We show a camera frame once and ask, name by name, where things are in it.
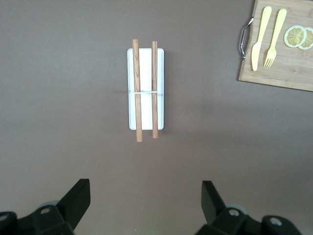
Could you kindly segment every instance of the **wooden chopstick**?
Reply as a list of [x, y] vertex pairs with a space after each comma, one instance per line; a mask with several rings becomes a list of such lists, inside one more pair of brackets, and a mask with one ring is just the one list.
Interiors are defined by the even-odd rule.
[[[134, 91], [140, 92], [139, 40], [133, 39]], [[135, 94], [136, 139], [142, 142], [141, 94]]]
[[[152, 91], [157, 91], [157, 42], [152, 42]], [[157, 93], [152, 93], [152, 137], [158, 138]]]

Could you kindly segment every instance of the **white tray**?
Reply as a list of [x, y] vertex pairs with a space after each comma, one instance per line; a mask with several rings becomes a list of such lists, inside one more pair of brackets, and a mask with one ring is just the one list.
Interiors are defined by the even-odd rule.
[[[133, 49], [127, 51], [129, 128], [136, 130]], [[142, 130], [152, 130], [152, 66], [151, 49], [139, 49], [141, 122]], [[158, 129], [164, 127], [164, 50], [157, 49], [157, 120]]]

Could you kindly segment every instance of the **brown surface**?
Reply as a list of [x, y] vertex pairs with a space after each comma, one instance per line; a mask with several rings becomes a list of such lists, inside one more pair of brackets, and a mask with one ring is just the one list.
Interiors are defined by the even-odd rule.
[[[259, 56], [258, 70], [251, 65], [251, 49], [259, 35], [260, 18], [264, 7], [271, 6], [272, 13], [264, 34]], [[272, 66], [264, 68], [267, 50], [271, 43], [273, 29], [279, 9], [287, 9], [287, 16], [276, 44], [276, 59]], [[313, 1], [310, 0], [257, 0], [253, 11], [246, 59], [242, 63], [240, 81], [254, 82], [313, 91], [313, 48], [301, 50], [287, 47], [284, 43], [285, 32], [294, 25], [313, 27]]]
[[[90, 178], [77, 235], [193, 235], [201, 181], [313, 234], [311, 92], [237, 81], [250, 0], [0, 0], [0, 211]], [[165, 126], [129, 129], [127, 49], [165, 51]]]

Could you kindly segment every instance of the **metal handle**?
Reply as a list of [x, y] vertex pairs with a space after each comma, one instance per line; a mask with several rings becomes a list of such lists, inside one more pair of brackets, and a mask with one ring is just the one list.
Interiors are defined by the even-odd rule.
[[246, 52], [244, 50], [244, 39], [245, 39], [246, 29], [252, 24], [253, 20], [254, 20], [254, 17], [252, 17], [250, 19], [249, 23], [244, 27], [243, 34], [242, 34], [242, 37], [241, 37], [240, 49], [241, 49], [242, 59], [243, 60], [246, 58]]

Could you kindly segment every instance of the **wooden cutting board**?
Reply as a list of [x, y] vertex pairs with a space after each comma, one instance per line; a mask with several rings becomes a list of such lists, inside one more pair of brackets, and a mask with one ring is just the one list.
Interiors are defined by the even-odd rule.
[[[272, 13], [264, 34], [258, 70], [251, 65], [251, 48], [259, 36], [260, 19], [264, 7], [271, 6]], [[271, 43], [279, 9], [287, 9], [287, 16], [276, 44], [276, 59], [272, 66], [264, 68], [268, 48]], [[256, 0], [253, 10], [254, 21], [250, 26], [250, 36], [246, 48], [246, 59], [243, 60], [239, 81], [253, 82], [313, 91], [313, 47], [308, 50], [287, 47], [284, 43], [285, 32], [294, 25], [313, 28], [312, 0]]]

